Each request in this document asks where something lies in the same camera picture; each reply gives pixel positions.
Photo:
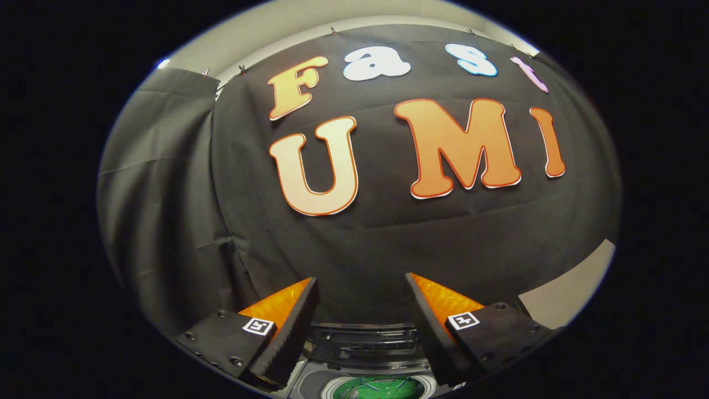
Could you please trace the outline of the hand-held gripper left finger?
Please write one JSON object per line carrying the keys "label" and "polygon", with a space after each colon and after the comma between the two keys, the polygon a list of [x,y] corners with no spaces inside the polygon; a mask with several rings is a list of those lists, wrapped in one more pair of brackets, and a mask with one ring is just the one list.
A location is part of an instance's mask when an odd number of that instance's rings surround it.
{"label": "hand-held gripper left finger", "polygon": [[301,356],[319,300],[317,279],[309,277],[241,311],[217,310],[176,341],[230,379],[279,391]]}

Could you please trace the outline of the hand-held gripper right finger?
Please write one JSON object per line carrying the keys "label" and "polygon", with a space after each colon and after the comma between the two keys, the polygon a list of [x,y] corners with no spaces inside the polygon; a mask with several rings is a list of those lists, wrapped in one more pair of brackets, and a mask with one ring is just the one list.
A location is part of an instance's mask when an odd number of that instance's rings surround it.
{"label": "hand-held gripper right finger", "polygon": [[439,384],[489,378],[556,335],[503,301],[481,305],[414,273],[406,273],[405,282],[411,318]]}

